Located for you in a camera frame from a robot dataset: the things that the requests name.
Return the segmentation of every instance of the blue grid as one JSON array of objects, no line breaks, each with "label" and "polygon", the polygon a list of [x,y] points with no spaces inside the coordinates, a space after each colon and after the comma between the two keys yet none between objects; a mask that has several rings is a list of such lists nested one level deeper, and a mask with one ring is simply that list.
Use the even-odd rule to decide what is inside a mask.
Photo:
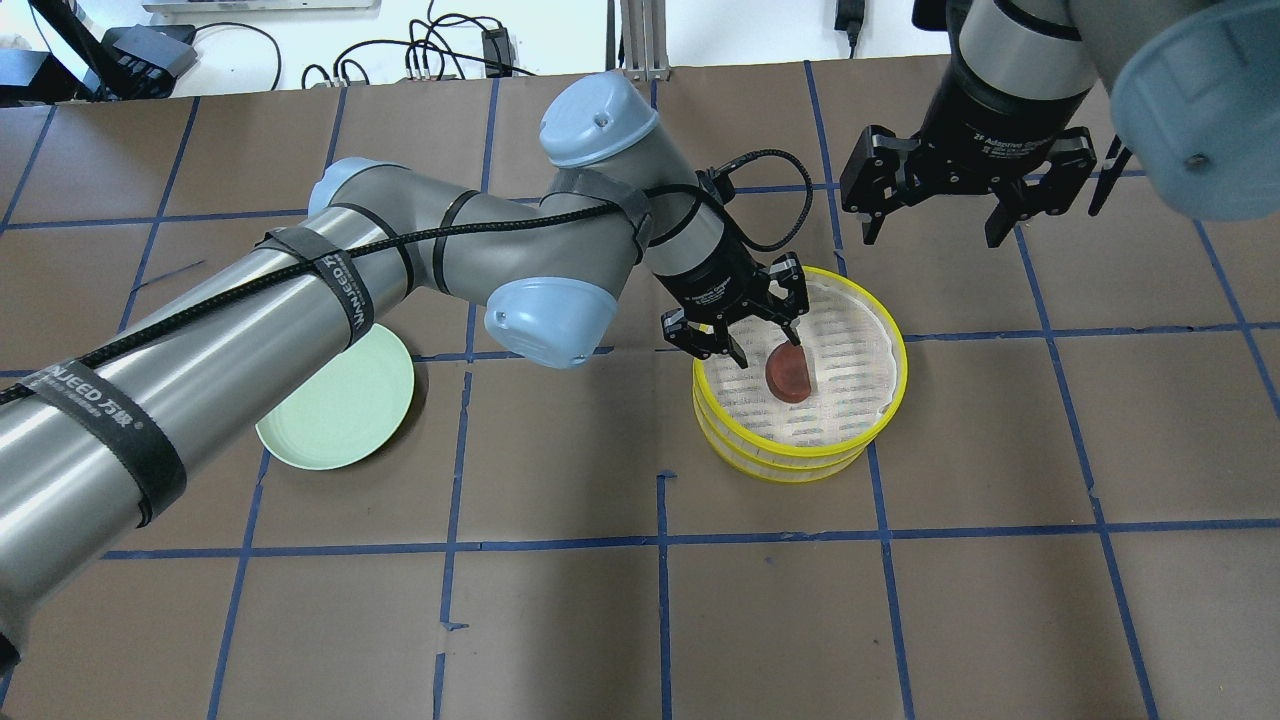
[{"label": "blue grid", "polygon": [[[833,245],[835,255],[841,273],[846,272],[845,259],[841,252],[842,250],[842,237],[840,232],[840,214],[838,204],[836,199],[837,183],[833,182],[832,165],[829,159],[829,152],[827,147],[826,129],[822,119],[822,110],[818,97],[818,88],[814,81],[813,69],[810,63],[804,63],[805,79],[808,83],[809,97],[813,106],[814,127],[818,132],[819,147],[822,151],[823,160],[823,179],[822,183],[815,183],[815,187],[827,193],[828,210],[831,213],[832,232],[833,232]],[[338,104],[335,109],[333,133],[330,136],[329,149],[326,154],[326,160],[333,161],[334,152],[337,150],[338,137],[342,127],[342,115],[346,105],[347,92],[343,88],[338,97]],[[499,82],[493,82],[493,88],[489,101],[489,117],[488,127],[485,133],[485,154],[484,154],[484,168],[481,174],[481,190],[488,190],[489,173],[493,156],[493,140],[494,140],[494,126],[497,119],[497,108],[499,99]],[[658,85],[657,82],[650,83],[650,102],[657,106],[658,100]],[[201,222],[201,220],[223,220],[223,219],[247,219],[247,218],[266,218],[276,215],[294,215],[301,217],[306,214],[305,209],[283,209],[274,211],[251,211],[251,213],[219,213],[219,214],[202,214],[202,215],[165,215],[165,206],[177,177],[178,169],[182,163],[182,158],[186,150],[187,141],[191,136],[191,131],[198,111],[200,100],[192,101],[191,115],[188,117],[187,126],[184,128],[179,149],[177,151],[173,167],[168,182],[165,184],[164,195],[161,197],[160,205],[156,210],[155,217],[146,218],[118,218],[118,219],[101,219],[101,220],[65,220],[65,222],[38,222],[38,223],[10,223],[14,209],[18,205],[22,191],[26,187],[27,179],[31,176],[32,168],[36,164],[36,159],[40,150],[49,135],[50,126],[52,124],[56,109],[50,109],[47,117],[44,120],[44,126],[32,149],[31,156],[27,160],[22,177],[14,190],[14,195],[5,210],[3,219],[0,219],[0,234],[6,229],[44,229],[44,228],[73,228],[73,227],[95,227],[95,225],[116,225],[116,224],[150,224],[151,232],[143,250],[142,258],[140,260],[137,275],[134,278],[134,288],[129,293],[129,300],[122,314],[120,327],[123,328],[128,320],[133,306],[134,293],[137,286],[141,282],[146,272],[146,264],[148,259],[150,250],[154,245],[156,232],[160,224],[164,223],[182,223],[182,222]],[[1126,177],[1142,176],[1140,170],[1133,170],[1124,173]],[[760,186],[760,187],[744,187],[739,188],[740,193],[769,193],[769,192],[799,192],[803,191],[803,186]],[[530,202],[538,199],[516,199],[517,201]],[[170,550],[150,550],[150,551],[110,551],[104,559],[105,560],[154,560],[154,559],[197,559],[197,557],[225,557],[237,559],[237,571],[233,584],[232,597],[228,605],[227,621],[224,625],[223,639],[219,648],[219,659],[216,665],[215,676],[212,680],[212,689],[210,693],[207,717],[212,720],[218,715],[221,684],[225,678],[227,660],[230,652],[230,644],[234,635],[236,618],[239,606],[239,600],[243,591],[244,575],[250,559],[252,557],[312,557],[312,556],[357,556],[357,555],[397,555],[397,553],[443,553],[444,555],[444,578],[442,583],[442,600],[440,600],[440,621],[448,629],[457,629],[465,625],[457,624],[452,620],[452,587],[453,587],[453,566],[458,552],[536,552],[536,551],[557,551],[557,550],[585,550],[585,548],[605,548],[605,547],[657,547],[658,550],[658,574],[659,574],[659,626],[660,626],[660,676],[662,676],[662,712],[664,719],[669,719],[673,715],[672,708],[672,676],[671,676],[671,600],[669,600],[669,587],[668,587],[668,573],[667,573],[667,552],[672,546],[684,544],[740,544],[740,543],[791,543],[791,542],[877,542],[881,546],[883,570],[886,580],[886,594],[890,614],[890,623],[893,632],[893,644],[895,655],[897,661],[899,679],[901,684],[902,705],[906,717],[914,717],[914,702],[911,697],[910,687],[910,674],[909,662],[905,648],[905,630],[902,626],[901,612],[897,606],[897,589],[896,579],[893,575],[893,562],[892,562],[892,541],[895,539],[943,539],[943,538],[972,538],[972,537],[1034,537],[1034,536],[1071,536],[1071,534],[1097,534],[1103,556],[1107,562],[1108,575],[1112,582],[1112,588],[1116,594],[1116,603],[1119,612],[1121,615],[1121,621],[1125,630],[1126,642],[1133,656],[1134,671],[1138,678],[1139,687],[1142,689],[1146,710],[1148,717],[1158,717],[1158,711],[1156,707],[1155,697],[1151,691],[1149,682],[1146,675],[1146,667],[1142,660],[1142,651],[1138,642],[1137,633],[1133,628],[1133,621],[1129,615],[1128,601],[1124,593],[1124,584],[1120,577],[1120,569],[1115,559],[1114,550],[1111,547],[1110,537],[1115,533],[1161,533],[1161,532],[1188,532],[1188,530],[1248,530],[1248,529],[1280,529],[1280,518],[1263,518],[1263,519],[1204,519],[1204,520],[1178,520],[1178,521],[1143,521],[1143,523],[1108,523],[1102,511],[1101,502],[1093,497],[1093,475],[1092,469],[1088,462],[1088,452],[1084,447],[1083,436],[1079,428],[1079,420],[1076,418],[1074,405],[1070,397],[1070,388],[1068,387],[1066,377],[1062,372],[1061,360],[1057,354],[1056,338],[1061,337],[1097,337],[1097,336],[1133,336],[1133,334],[1170,334],[1170,333],[1219,333],[1219,332],[1239,332],[1244,336],[1248,343],[1249,351],[1257,365],[1262,384],[1265,391],[1271,400],[1277,416],[1280,416],[1280,400],[1276,396],[1276,387],[1268,373],[1268,369],[1262,359],[1262,355],[1257,347],[1253,338],[1256,332],[1268,332],[1280,331],[1280,322],[1249,322],[1247,320],[1239,302],[1236,301],[1235,293],[1230,286],[1226,272],[1222,269],[1221,263],[1213,250],[1212,242],[1208,233],[1202,224],[1196,223],[1197,232],[1203,242],[1206,254],[1217,274],[1217,278],[1222,286],[1224,293],[1231,306],[1236,322],[1230,324],[1217,324],[1217,325],[1161,325],[1151,328],[1075,328],[1075,329],[1059,329],[1053,328],[1050,323],[1047,310],[1044,309],[1044,302],[1039,292],[1038,282],[1036,279],[1034,266],[1032,264],[1030,255],[1027,250],[1025,238],[1021,231],[1015,231],[1015,237],[1018,240],[1019,252],[1021,255],[1028,282],[1032,287],[1032,295],[1036,300],[1037,311],[1041,319],[1041,328],[1027,328],[1007,332],[978,332],[978,333],[937,333],[937,334],[911,334],[906,336],[908,342],[956,342],[956,341],[986,341],[986,340],[1005,340],[1005,338],[1042,338],[1046,342],[1051,363],[1055,369],[1055,374],[1059,382],[1059,389],[1062,396],[1064,411],[1068,415],[1068,420],[1071,428],[1073,439],[1075,441],[1082,473],[1085,482],[1085,489],[1089,493],[1091,503],[1093,506],[1094,521],[1091,524],[1074,524],[1074,525],[1033,525],[1033,527],[970,527],[970,528],[916,528],[916,529],[897,529],[895,530],[890,525],[887,509],[883,497],[883,484],[879,473],[879,461],[876,451],[874,443],[868,448],[868,462],[870,470],[872,492],[876,505],[877,528],[874,530],[831,530],[822,533],[799,533],[799,532],[780,532],[780,533],[714,533],[714,534],[671,534],[668,532],[667,524],[667,509],[666,509],[666,483],[668,479],[675,477],[675,473],[664,471],[658,475],[655,483],[655,498],[657,498],[657,515],[658,515],[658,533],[655,536],[625,536],[625,537],[599,537],[599,538],[580,538],[580,539],[550,539],[550,541],[483,541],[483,542],[460,542],[457,539],[457,530],[461,515],[461,493],[462,493],[462,480],[463,480],[463,465],[466,456],[466,433],[467,433],[467,410],[470,405],[470,396],[472,391],[472,373],[466,372],[463,379],[462,396],[460,402],[460,416],[458,416],[458,438],[454,457],[454,477],[453,488],[449,507],[449,530],[447,542],[436,543],[383,543],[383,544],[358,544],[358,546],[285,546],[285,547],[255,547],[253,546],[253,532],[256,528],[257,514],[261,505],[262,497],[262,482],[266,477],[270,456],[264,451],[262,460],[257,473],[257,483],[253,491],[253,498],[248,510],[248,518],[244,525],[243,542],[239,547],[225,547],[225,548],[170,548]],[[506,360],[517,357],[517,355],[511,352],[475,352],[475,323],[476,323],[476,306],[471,305],[468,307],[467,316],[467,334],[466,334],[466,351],[462,354],[442,354],[435,356],[417,356],[415,361],[419,363],[434,363],[434,361],[463,361],[467,365],[475,364],[477,361],[488,360]],[[596,350],[596,354],[607,354],[612,348],[602,347]],[[31,370],[0,370],[0,377],[22,377],[28,374]],[[433,688],[433,717],[439,717],[442,712],[443,702],[443,685],[445,679],[445,659],[447,655],[440,652],[435,656],[435,670],[434,670],[434,688]],[[0,678],[0,707],[3,707],[5,694],[9,689],[12,675]]]}]

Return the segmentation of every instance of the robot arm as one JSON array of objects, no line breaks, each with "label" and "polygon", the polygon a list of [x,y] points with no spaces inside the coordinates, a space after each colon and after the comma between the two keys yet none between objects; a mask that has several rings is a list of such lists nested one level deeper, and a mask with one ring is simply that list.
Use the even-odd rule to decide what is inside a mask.
[{"label": "robot arm", "polygon": [[[795,255],[751,259],[621,76],[570,87],[540,138],[559,173],[536,208],[339,161],[306,220],[82,363],[0,393],[0,671],[49,597],[419,286],[486,305],[490,334],[556,368],[591,355],[641,256],[681,302],[668,337],[704,357],[733,354],[737,319],[788,329],[806,310]],[[771,277],[799,290],[780,300]]]},{"label": "robot arm", "polygon": [[841,173],[868,245],[886,215],[933,195],[996,195],[992,247],[1019,220],[1066,211],[1096,165],[1089,132],[1066,124],[1100,74],[1119,138],[1091,213],[1129,150],[1183,214],[1280,208],[1276,0],[916,0],[913,22],[948,32],[951,63],[920,129],[869,126]]}]

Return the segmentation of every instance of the yellow-rimmed basket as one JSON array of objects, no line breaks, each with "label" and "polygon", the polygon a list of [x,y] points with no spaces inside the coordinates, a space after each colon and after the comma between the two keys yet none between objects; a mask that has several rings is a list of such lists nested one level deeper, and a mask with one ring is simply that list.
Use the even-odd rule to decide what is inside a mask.
[{"label": "yellow-rimmed basket", "polygon": [[777,325],[733,325],[748,357],[694,361],[694,415],[733,468],[776,483],[805,483],[847,468],[888,424],[906,392],[906,346],[883,305],[856,283],[805,269],[809,314],[796,324],[813,393],[791,405],[772,396],[764,361],[783,340]]}]

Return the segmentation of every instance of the red object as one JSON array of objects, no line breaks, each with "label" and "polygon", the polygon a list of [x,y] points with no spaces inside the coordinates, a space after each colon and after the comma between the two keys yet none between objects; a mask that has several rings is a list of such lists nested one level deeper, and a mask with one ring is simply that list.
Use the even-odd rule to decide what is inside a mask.
[{"label": "red object", "polygon": [[764,363],[764,382],[773,397],[782,402],[794,405],[809,397],[813,383],[809,380],[809,360],[804,356],[804,347],[790,342],[774,347]]}]

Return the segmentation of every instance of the light green plate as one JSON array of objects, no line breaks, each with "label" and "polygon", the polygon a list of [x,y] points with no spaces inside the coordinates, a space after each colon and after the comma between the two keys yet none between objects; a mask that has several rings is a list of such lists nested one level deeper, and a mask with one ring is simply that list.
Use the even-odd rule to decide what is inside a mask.
[{"label": "light green plate", "polygon": [[413,360],[374,325],[257,423],[271,455],[303,470],[351,465],[396,432],[413,395]]}]

